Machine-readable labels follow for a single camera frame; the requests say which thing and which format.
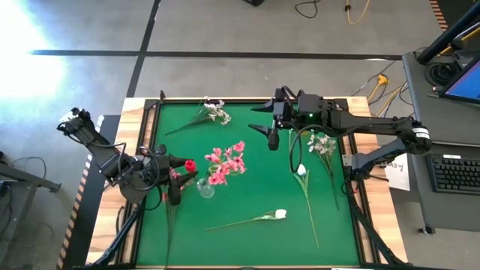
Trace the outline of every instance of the white label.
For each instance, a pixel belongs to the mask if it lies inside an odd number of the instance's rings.
[[[401,154],[389,163],[385,168],[385,174],[389,180],[388,185],[390,188],[410,191],[407,154]]]
[[[417,133],[416,135],[417,135],[417,137],[419,137],[419,138],[427,138],[427,139],[430,139],[430,136],[428,136],[428,134],[426,134],[426,133]]]
[[[456,154],[444,154],[443,158],[454,158],[454,159],[461,159],[462,157]]]
[[[412,131],[413,131],[413,132],[420,132],[420,133],[430,134],[430,132],[428,132],[428,129],[423,128],[423,127],[413,128]]]

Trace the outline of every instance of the computer monitor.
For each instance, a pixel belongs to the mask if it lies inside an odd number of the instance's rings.
[[[440,93],[450,98],[480,104],[480,56],[475,57]]]

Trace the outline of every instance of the clear vase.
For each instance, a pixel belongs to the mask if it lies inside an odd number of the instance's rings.
[[[215,187],[209,183],[209,178],[201,178],[197,183],[196,183],[196,189],[198,192],[200,192],[200,196],[204,198],[212,198],[213,195],[215,194]]]

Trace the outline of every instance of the black desk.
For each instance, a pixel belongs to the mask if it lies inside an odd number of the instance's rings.
[[[423,77],[425,67],[416,61],[413,54],[403,56],[403,66],[415,117],[428,127],[430,137],[435,142],[430,153],[480,159],[480,147],[439,144],[480,145],[478,107],[428,97],[433,94],[432,86]],[[480,231],[480,196],[434,193],[425,156],[413,155],[411,158],[425,225],[431,228]]]

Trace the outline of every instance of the monitor screen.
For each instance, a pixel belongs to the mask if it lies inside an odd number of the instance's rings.
[[[480,61],[477,61],[445,94],[480,101]]]

